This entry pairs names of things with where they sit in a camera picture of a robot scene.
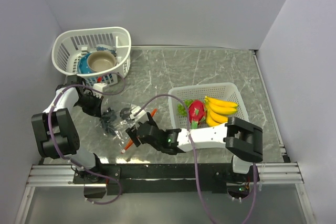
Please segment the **dark round fake fruit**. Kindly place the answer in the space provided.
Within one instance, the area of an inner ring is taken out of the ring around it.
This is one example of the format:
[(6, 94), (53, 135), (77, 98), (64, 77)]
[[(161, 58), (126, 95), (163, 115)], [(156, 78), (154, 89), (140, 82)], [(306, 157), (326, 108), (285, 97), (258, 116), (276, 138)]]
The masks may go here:
[(121, 109), (120, 113), (119, 113), (120, 118), (122, 120), (125, 120), (125, 121), (131, 120), (131, 118), (130, 118), (130, 115), (132, 114), (131, 111), (132, 111), (131, 108), (123, 108), (123, 109)]

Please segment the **dark fake grapes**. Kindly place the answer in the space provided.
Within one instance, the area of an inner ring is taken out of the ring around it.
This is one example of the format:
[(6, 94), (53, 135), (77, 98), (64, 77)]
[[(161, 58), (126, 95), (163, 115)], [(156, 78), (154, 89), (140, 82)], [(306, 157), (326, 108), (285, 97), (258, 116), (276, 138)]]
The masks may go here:
[(117, 115), (115, 113), (115, 110), (111, 108), (107, 108), (107, 110), (102, 113), (102, 116), (100, 118), (100, 125), (107, 135), (117, 135), (114, 127), (114, 121), (116, 119)]

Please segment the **clear zip top bag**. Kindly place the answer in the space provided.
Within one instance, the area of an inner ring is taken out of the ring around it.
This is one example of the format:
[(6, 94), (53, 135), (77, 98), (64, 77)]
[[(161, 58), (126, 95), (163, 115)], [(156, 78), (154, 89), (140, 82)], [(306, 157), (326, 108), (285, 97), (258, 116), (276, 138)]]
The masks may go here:
[(120, 153), (121, 154), (124, 154), (129, 149), (129, 147), (126, 147), (126, 145), (127, 145), (128, 141), (130, 140), (130, 138), (125, 131), (126, 131), (127, 128), (132, 127), (134, 122), (132, 120), (129, 120), (129, 121), (122, 120), (119, 116), (119, 113), (120, 113), (120, 110), (123, 109), (123, 108), (133, 109), (136, 106), (137, 105), (135, 105), (135, 104), (127, 104), (127, 105), (122, 105), (121, 108), (115, 108), (115, 107), (109, 106), (107, 104), (104, 104), (104, 106), (102, 107), (101, 114), (104, 111), (106, 111), (107, 108), (111, 108), (111, 109), (115, 110), (115, 112), (116, 112), (117, 119), (114, 121), (114, 127), (115, 127), (115, 132), (116, 132), (117, 135), (116, 136), (107, 135), (105, 132), (104, 132), (104, 135), (105, 136), (110, 136), (114, 140), (119, 140), (120, 141), (120, 148), (121, 148)]

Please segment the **green fake grapes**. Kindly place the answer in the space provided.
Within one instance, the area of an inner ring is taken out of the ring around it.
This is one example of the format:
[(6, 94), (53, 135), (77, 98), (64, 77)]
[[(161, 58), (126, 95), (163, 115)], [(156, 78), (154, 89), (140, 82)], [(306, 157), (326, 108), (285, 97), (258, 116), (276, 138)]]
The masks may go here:
[[(184, 104), (186, 105), (187, 108), (189, 108), (189, 106), (194, 102), (194, 100), (192, 99), (187, 99), (184, 101)], [(187, 116), (187, 113), (188, 113), (188, 110), (185, 109), (185, 107), (179, 103), (177, 105), (177, 111), (178, 111), (178, 114), (180, 116)]]

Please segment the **red fake apple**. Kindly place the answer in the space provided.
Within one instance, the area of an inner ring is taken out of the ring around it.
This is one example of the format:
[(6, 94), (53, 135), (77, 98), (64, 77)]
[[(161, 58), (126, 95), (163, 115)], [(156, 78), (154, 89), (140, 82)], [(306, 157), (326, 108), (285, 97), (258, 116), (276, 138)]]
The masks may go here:
[(196, 129), (206, 118), (206, 107), (200, 100), (194, 100), (188, 107), (191, 129)]

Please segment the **yellow fake banana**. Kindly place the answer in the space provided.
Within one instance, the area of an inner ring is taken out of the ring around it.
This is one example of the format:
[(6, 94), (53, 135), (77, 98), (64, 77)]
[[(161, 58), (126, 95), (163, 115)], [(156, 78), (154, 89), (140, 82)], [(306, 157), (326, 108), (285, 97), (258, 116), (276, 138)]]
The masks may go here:
[(218, 126), (228, 122), (228, 116), (237, 113), (238, 104), (205, 96), (206, 123), (208, 126)]

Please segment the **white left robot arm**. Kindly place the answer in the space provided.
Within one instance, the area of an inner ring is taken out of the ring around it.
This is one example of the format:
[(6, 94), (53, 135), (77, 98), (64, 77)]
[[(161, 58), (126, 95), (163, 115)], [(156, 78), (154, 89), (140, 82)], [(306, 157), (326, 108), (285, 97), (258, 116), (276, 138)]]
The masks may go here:
[(70, 111), (79, 106), (85, 114), (101, 118), (102, 100), (102, 95), (86, 87), (82, 77), (68, 76), (64, 84), (57, 86), (50, 106), (31, 118), (40, 156), (69, 161), (75, 165), (76, 174), (91, 183), (103, 180), (104, 169), (96, 154), (80, 147)]

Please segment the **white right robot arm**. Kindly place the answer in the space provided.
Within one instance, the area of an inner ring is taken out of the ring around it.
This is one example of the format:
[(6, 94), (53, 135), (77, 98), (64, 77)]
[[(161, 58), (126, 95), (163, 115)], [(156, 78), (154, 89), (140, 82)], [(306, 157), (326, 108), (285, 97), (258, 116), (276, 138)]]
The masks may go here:
[(229, 173), (235, 181), (242, 181), (253, 163), (263, 161), (262, 128), (237, 117), (201, 129), (162, 130), (148, 113), (135, 120), (126, 133), (136, 146), (149, 144), (168, 155), (208, 148), (227, 149), (233, 154)]

